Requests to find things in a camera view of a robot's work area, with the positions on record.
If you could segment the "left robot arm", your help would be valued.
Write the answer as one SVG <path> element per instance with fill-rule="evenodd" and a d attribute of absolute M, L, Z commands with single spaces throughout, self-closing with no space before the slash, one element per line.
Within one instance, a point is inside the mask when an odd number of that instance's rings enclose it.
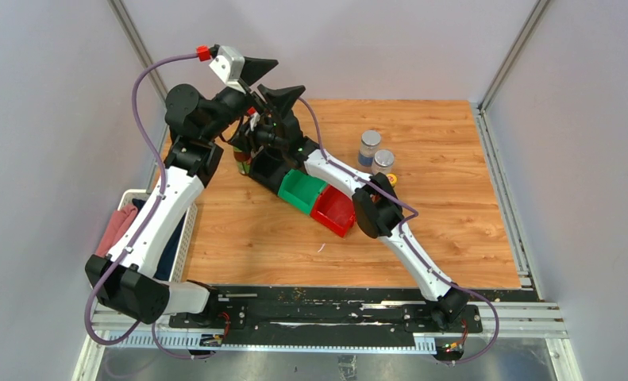
<path fill-rule="evenodd" d="M 214 177 L 223 155 L 217 139 L 230 126 L 236 127 L 232 135 L 236 147 L 280 150 L 286 161 L 298 165 L 317 147 L 302 134 L 292 110 L 305 87 L 272 89 L 260 83 L 276 66 L 275 60 L 218 55 L 208 60 L 223 89 L 211 98 L 189 83 L 169 90 L 164 120 L 172 144 L 158 160 L 157 186 L 108 253 L 94 254 L 85 266 L 92 287 L 89 303 L 136 323 L 189 314 L 198 326 L 209 328 L 222 315 L 215 288 L 157 279 L 156 271 L 169 238 Z"/>

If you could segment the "green label sauce bottle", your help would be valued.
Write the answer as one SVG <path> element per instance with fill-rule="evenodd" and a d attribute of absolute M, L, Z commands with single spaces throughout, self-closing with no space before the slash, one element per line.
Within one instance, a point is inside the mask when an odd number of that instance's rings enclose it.
<path fill-rule="evenodd" d="M 248 175 L 252 161 L 251 153 L 243 151 L 237 147 L 233 147 L 233 158 L 236 162 L 239 173 L 242 175 Z"/>

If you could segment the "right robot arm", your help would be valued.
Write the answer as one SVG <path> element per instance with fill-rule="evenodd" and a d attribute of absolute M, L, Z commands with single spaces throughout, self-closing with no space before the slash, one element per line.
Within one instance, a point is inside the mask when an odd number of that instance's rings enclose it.
<path fill-rule="evenodd" d="M 344 164 L 302 131 L 293 112 L 251 114 L 229 139 L 239 152 L 251 155 L 250 171 L 261 157 L 268 157 L 291 171 L 300 171 L 340 191 L 354 207 L 356 222 L 367 237 L 384 243 L 415 279 L 425 300 L 432 302 L 430 320 L 441 331 L 450 331 L 462 320 L 468 293 L 453 282 L 429 257 L 409 226 L 388 177 L 358 171 Z"/>

